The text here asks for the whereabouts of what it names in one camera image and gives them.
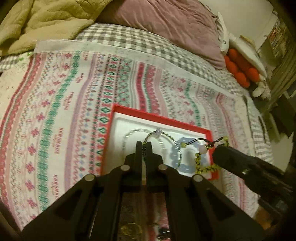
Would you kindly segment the operator right hand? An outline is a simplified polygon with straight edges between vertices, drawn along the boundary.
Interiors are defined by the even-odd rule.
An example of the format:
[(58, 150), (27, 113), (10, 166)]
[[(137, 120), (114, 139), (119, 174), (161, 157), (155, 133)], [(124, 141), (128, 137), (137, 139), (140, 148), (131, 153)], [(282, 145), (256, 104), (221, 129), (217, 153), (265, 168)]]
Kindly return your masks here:
[(259, 223), (264, 230), (268, 230), (273, 227), (274, 216), (260, 206), (255, 214), (254, 220)]

